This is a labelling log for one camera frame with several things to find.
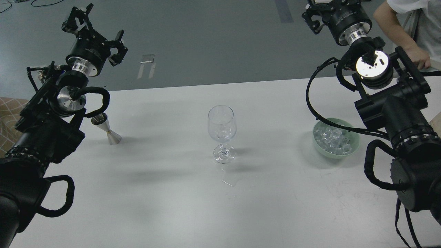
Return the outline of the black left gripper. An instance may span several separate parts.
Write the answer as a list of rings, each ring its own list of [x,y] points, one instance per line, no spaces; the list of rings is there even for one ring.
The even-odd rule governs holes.
[[[71,52],[66,57],[70,66],[81,63],[87,67],[87,75],[98,76],[107,58],[112,66],[119,65],[126,53],[127,47],[122,41],[124,30],[120,30],[114,40],[107,40],[99,33],[93,33],[93,27],[89,14],[93,8],[90,3],[85,10],[73,7],[67,19],[62,23],[62,31],[72,33],[76,40],[71,47]],[[117,53],[110,55],[110,49],[116,49]]]

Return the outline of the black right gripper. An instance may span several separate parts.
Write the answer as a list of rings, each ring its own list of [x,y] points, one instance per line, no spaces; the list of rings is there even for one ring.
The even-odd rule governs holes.
[[[302,18],[314,34],[328,27],[339,46],[367,37],[372,28],[372,21],[355,0],[308,0]]]

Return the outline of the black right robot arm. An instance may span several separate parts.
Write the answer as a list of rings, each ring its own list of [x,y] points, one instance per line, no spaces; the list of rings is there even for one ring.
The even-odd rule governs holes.
[[[421,113],[431,92],[427,80],[403,48],[387,54],[383,39],[368,35],[372,21],[360,0],[309,0],[302,18],[313,33],[326,26],[337,45],[349,47],[342,58],[329,58],[310,77],[310,112],[323,124],[377,137],[367,146],[364,173],[373,185],[397,193],[395,218],[403,206],[413,242],[420,248],[410,211],[429,210],[440,222],[440,136]],[[365,128],[339,125],[310,103],[311,83],[332,63],[340,84],[360,94],[355,107]]]

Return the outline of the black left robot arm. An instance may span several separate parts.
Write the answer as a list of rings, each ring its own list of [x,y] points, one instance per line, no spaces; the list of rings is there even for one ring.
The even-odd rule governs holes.
[[[109,91],[88,86],[106,61],[117,66],[128,49],[120,30],[108,40],[93,28],[85,9],[73,7],[62,30],[75,35],[65,64],[27,68],[36,93],[20,112],[15,128],[18,141],[1,158],[1,247],[10,247],[38,214],[48,218],[71,208],[75,185],[68,175],[45,177],[50,163],[58,164],[72,154],[85,138],[83,119],[105,124]]]

